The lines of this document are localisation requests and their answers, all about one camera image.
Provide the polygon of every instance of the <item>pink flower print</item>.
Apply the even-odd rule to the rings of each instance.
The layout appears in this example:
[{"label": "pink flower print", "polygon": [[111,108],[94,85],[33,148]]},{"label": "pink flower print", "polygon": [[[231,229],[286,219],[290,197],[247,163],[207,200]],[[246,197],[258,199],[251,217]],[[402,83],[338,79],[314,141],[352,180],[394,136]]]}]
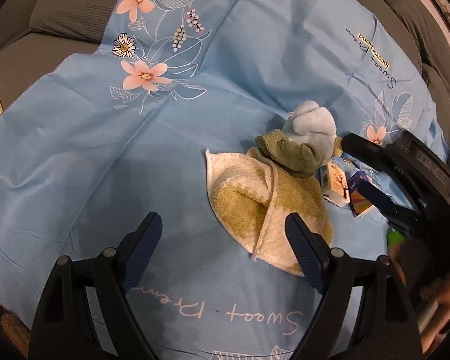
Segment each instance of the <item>pink flower print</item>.
[{"label": "pink flower print", "polygon": [[380,126],[376,132],[372,125],[367,128],[367,139],[376,145],[380,145],[383,142],[386,134],[387,129],[385,126]]},{"label": "pink flower print", "polygon": [[123,80],[123,89],[125,90],[135,89],[142,85],[144,90],[156,92],[158,87],[155,84],[169,84],[172,82],[171,79],[160,77],[168,69],[166,64],[156,64],[152,68],[149,68],[141,60],[135,62],[134,66],[127,61],[122,61],[122,68],[130,74]]},{"label": "pink flower print", "polygon": [[150,0],[123,0],[116,9],[116,12],[128,12],[130,21],[137,21],[137,8],[140,8],[140,11],[143,13],[148,13],[154,9],[154,7],[155,4]]}]

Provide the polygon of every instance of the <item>green towel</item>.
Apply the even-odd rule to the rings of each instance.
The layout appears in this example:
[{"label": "green towel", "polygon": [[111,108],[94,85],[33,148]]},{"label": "green towel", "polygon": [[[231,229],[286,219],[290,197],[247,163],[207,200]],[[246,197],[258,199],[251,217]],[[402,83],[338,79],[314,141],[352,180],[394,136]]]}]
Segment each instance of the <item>green towel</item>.
[{"label": "green towel", "polygon": [[325,160],[324,154],[305,143],[290,141],[282,130],[272,130],[255,138],[262,156],[279,164],[295,177],[310,177]]}]

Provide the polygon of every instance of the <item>green object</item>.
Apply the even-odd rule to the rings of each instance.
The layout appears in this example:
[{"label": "green object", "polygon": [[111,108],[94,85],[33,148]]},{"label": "green object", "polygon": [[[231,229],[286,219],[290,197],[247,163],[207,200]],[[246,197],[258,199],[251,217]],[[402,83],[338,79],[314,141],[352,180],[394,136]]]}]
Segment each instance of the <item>green object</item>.
[{"label": "green object", "polygon": [[406,241],[405,236],[400,234],[398,231],[393,230],[392,232],[387,234],[387,243],[389,248],[401,244],[405,241]]},{"label": "green object", "polygon": [[295,177],[310,177],[325,160],[312,146],[290,141],[282,130],[272,130],[255,138],[262,156],[271,159]]}]

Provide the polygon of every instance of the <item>flower print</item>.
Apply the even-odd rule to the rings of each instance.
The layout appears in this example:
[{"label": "flower print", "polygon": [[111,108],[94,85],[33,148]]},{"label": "flower print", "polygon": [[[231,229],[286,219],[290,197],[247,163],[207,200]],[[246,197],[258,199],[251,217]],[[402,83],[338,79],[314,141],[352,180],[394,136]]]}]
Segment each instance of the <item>flower print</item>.
[{"label": "flower print", "polygon": [[375,131],[372,125],[367,128],[367,139],[376,145],[380,145],[383,142],[386,134],[387,129],[385,126],[380,126],[377,131]]},{"label": "flower print", "polygon": [[148,13],[154,9],[154,7],[155,4],[150,0],[123,0],[116,9],[116,12],[128,12],[130,21],[137,21],[137,8],[140,8],[140,11],[143,13]]},{"label": "flower print", "polygon": [[119,57],[132,57],[135,53],[135,40],[126,33],[121,33],[113,42],[112,54]]},{"label": "flower print", "polygon": [[160,77],[168,69],[166,64],[156,64],[150,68],[142,60],[135,62],[134,66],[127,61],[122,61],[122,68],[130,74],[123,80],[123,89],[125,90],[135,89],[142,85],[146,91],[156,92],[158,87],[155,84],[169,84],[172,82],[171,79]]}]

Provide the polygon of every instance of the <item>blue gripper pad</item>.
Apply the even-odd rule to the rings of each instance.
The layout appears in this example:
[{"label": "blue gripper pad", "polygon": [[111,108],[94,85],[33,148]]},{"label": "blue gripper pad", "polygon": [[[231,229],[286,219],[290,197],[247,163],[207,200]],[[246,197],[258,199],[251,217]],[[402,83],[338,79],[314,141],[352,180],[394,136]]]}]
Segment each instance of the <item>blue gripper pad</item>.
[{"label": "blue gripper pad", "polygon": [[285,220],[285,235],[308,284],[324,295],[327,290],[326,273],[330,266],[328,245],[308,229],[296,212]]},{"label": "blue gripper pad", "polygon": [[143,273],[152,257],[152,254],[157,247],[157,244],[162,236],[162,219],[158,214],[154,215],[148,223],[147,216],[140,225],[137,232],[143,231],[140,239],[136,242],[132,249],[130,256],[125,263],[125,275],[121,287],[125,294],[132,288],[135,288],[142,280]]}]

